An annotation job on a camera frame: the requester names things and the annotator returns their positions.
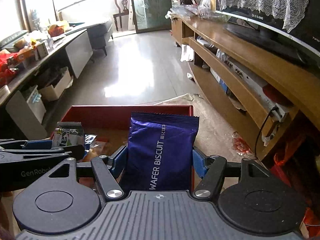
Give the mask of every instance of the cabinet shelf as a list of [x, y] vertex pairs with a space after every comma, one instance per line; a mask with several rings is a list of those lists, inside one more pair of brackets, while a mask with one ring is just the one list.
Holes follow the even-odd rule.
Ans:
[[[243, 137], [249, 147], [253, 150], [259, 132], [249, 113], [237, 110], [222, 87], [216, 81], [210, 71], [189, 63], [192, 75], [200, 87], [204, 97], [221, 114], [221, 116]], [[257, 144], [257, 154], [263, 151], [262, 141]]]
[[224, 29], [223, 22], [198, 17], [174, 17], [181, 19], [190, 30], [266, 80], [320, 130], [319, 78], [306, 69], [234, 36]]
[[[211, 51], [197, 42], [194, 38], [183, 38], [182, 43], [188, 43], [189, 46], [193, 48], [194, 51], [199, 55], [199, 57], [201, 57], [201, 59], [203, 59], [209, 65], [209, 67], [212, 68], [222, 78], [228, 88], [234, 93], [240, 103], [248, 111], [255, 124], [261, 128], [269, 110], [264, 107], [258, 94], [253, 91], [225, 63], [219, 60]], [[269, 136], [277, 123], [277, 119], [269, 117], [263, 127], [262, 134], [264, 136]]]

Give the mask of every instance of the wooden chair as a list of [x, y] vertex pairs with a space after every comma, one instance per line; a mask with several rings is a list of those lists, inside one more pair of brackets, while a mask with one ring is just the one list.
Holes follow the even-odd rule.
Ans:
[[128, 0], [122, 0], [122, 1], [121, 1], [122, 5], [123, 5], [123, 12], [121, 12], [121, 9], [120, 9], [120, 6], [118, 5], [118, 1], [117, 1], [117, 0], [115, 0], [115, 3], [116, 3], [116, 6], [117, 6], [118, 9], [119, 9], [119, 13], [114, 14], [114, 15], [113, 15], [113, 18], [114, 18], [114, 20], [115, 20], [116, 29], [117, 29], [117, 31], [118, 31], [117, 17], [120, 18], [120, 28], [122, 28], [122, 19], [121, 19], [121, 16], [129, 15], [129, 9], [127, 8]]

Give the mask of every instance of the gray sofa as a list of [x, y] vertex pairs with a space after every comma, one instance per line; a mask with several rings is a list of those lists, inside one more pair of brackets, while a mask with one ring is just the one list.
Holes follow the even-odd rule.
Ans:
[[8, 50], [9, 52], [13, 53], [13, 52], [18, 52], [19, 49], [17, 49], [14, 44], [20, 40], [23, 35], [27, 34], [29, 31], [27, 30], [22, 30], [22, 31], [18, 31], [12, 35], [10, 35], [9, 37], [6, 37], [5, 39], [3, 39], [2, 41], [0, 41], [0, 51], [3, 49]]
[[106, 45], [110, 38], [113, 39], [112, 21], [106, 20], [103, 22], [87, 22], [87, 23], [70, 23], [70, 26], [76, 25], [71, 31], [65, 33], [69, 35], [77, 31], [87, 29], [91, 47], [93, 49], [102, 49], [107, 55]]

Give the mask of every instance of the metal screw cap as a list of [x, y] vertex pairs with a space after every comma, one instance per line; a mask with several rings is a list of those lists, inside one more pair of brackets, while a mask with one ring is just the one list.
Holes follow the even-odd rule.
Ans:
[[119, 189], [112, 189], [107, 192], [107, 196], [111, 198], [121, 197], [123, 192]]
[[199, 189], [195, 192], [195, 195], [197, 197], [209, 197], [210, 196], [210, 191], [206, 189]]

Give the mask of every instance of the snack wrapper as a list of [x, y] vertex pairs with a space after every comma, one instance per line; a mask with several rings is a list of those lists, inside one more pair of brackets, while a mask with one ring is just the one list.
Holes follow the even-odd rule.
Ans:
[[133, 113], [120, 186], [130, 190], [191, 190], [192, 146], [199, 117]]
[[71, 145], [84, 145], [84, 130], [80, 122], [58, 122], [55, 129], [52, 148]]

